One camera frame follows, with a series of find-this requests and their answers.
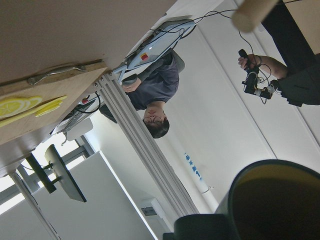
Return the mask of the blue-grey mug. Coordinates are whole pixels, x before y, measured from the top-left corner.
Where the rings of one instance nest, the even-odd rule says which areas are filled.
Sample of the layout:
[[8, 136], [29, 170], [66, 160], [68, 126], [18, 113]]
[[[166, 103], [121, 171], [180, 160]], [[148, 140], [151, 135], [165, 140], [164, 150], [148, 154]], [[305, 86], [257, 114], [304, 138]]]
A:
[[177, 219], [165, 240], [317, 240], [320, 175], [286, 160], [246, 166], [213, 214]]

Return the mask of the wooden cup rack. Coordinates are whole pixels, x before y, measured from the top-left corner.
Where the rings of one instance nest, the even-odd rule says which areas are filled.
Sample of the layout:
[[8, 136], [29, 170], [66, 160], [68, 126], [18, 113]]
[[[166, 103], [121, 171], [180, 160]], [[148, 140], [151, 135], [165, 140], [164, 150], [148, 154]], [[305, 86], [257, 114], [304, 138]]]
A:
[[243, 33], [252, 32], [276, 6], [278, 0], [244, 0], [231, 17], [232, 24]]

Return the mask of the seated person with glasses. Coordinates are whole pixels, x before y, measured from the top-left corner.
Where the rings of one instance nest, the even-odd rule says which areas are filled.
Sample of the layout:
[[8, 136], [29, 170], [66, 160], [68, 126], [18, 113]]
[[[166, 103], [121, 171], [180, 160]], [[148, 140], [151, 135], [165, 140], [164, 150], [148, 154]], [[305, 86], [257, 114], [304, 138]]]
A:
[[143, 123], [154, 139], [166, 135], [170, 128], [164, 105], [177, 92], [179, 73], [185, 64], [180, 56], [169, 50], [139, 74], [122, 80], [122, 89], [135, 110], [144, 110]]

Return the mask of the teach pendant blue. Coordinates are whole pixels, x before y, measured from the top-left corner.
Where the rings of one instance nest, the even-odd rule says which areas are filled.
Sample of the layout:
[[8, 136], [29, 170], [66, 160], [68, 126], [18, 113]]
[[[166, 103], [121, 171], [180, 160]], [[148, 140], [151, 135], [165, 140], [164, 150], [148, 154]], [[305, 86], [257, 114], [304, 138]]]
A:
[[136, 50], [125, 59], [126, 70], [131, 71], [154, 63], [167, 51], [173, 49], [180, 39], [196, 26], [191, 19], [166, 21], [151, 31], [151, 36], [144, 40]]

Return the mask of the bamboo cutting board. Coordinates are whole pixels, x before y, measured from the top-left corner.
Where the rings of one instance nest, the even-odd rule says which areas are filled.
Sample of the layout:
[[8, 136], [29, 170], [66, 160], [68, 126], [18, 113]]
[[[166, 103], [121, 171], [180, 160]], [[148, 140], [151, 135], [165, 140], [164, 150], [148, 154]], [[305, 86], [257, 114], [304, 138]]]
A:
[[0, 86], [0, 99], [42, 97], [42, 104], [66, 96], [62, 106], [42, 119], [29, 115], [0, 128], [0, 143], [4, 144], [27, 133], [41, 129], [56, 122], [63, 113], [95, 82], [105, 71], [104, 61], [87, 64], [83, 70], [68, 66], [66, 70], [46, 76], [36, 84], [29, 84], [26, 79]]

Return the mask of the black monitor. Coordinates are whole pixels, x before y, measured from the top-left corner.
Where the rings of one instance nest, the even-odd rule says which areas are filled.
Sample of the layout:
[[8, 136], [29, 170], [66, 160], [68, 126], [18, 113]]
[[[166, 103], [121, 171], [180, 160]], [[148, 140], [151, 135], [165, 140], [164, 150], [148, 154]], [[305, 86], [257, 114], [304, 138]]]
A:
[[[31, 166], [32, 170], [38, 176], [39, 180], [43, 183], [46, 190], [51, 194], [57, 189], [55, 187], [55, 183], [60, 183], [62, 189], [70, 199], [86, 203], [87, 199], [80, 190], [70, 171], [67, 169], [66, 164], [53, 144], [48, 147], [44, 157], [48, 161], [48, 165], [44, 167], [40, 166], [32, 153], [26, 158], [26, 160]], [[47, 169], [52, 169], [55, 175], [54, 180], [49, 179], [47, 173], [45, 172]]]

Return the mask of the yellow plastic knife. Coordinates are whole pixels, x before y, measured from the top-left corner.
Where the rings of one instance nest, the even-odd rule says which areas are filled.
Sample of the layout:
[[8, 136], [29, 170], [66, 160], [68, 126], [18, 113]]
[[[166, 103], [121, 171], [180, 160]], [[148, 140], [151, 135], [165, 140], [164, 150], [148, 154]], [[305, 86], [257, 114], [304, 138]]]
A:
[[27, 116], [30, 116], [32, 114], [34, 114], [36, 117], [46, 115], [46, 114], [56, 110], [57, 108], [59, 108], [60, 105], [63, 103], [63, 100], [65, 100], [66, 98], [67, 98], [67, 96], [63, 95], [63, 96], [55, 98], [47, 103], [41, 104], [39, 106], [33, 107], [29, 110], [26, 110], [22, 113], [19, 113], [17, 115], [10, 116], [9, 118], [1, 120], [0, 126], [3, 127], [5, 125], [13, 123], [17, 120], [20, 120], [20, 119], [27, 117]]

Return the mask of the standing person with controller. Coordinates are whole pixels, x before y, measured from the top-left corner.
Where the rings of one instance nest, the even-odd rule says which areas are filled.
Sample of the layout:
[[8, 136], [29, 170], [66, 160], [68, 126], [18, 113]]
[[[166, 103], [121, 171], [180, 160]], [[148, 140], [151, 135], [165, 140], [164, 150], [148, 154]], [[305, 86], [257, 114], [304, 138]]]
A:
[[270, 56], [249, 54], [238, 59], [240, 67], [252, 69], [260, 66], [261, 70], [274, 76], [277, 79], [274, 88], [291, 105], [319, 105], [320, 62], [282, 0], [277, 2], [262, 25], [284, 62]]

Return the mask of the lemon slice top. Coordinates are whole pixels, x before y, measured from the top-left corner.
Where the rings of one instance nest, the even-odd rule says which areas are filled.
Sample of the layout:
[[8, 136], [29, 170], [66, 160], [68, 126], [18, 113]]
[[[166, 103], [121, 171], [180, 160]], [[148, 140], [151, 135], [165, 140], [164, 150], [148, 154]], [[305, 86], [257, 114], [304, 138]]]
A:
[[31, 97], [8, 98], [0, 101], [0, 118], [8, 118], [29, 110], [42, 102], [39, 95]]

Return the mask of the aluminium frame post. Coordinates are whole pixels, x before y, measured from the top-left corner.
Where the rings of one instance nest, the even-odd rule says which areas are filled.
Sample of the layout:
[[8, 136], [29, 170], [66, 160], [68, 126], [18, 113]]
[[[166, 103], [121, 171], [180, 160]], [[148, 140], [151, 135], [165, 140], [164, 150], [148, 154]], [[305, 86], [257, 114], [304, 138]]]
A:
[[118, 83], [118, 76], [105, 73], [93, 85], [175, 213], [179, 217], [198, 214], [187, 190]]

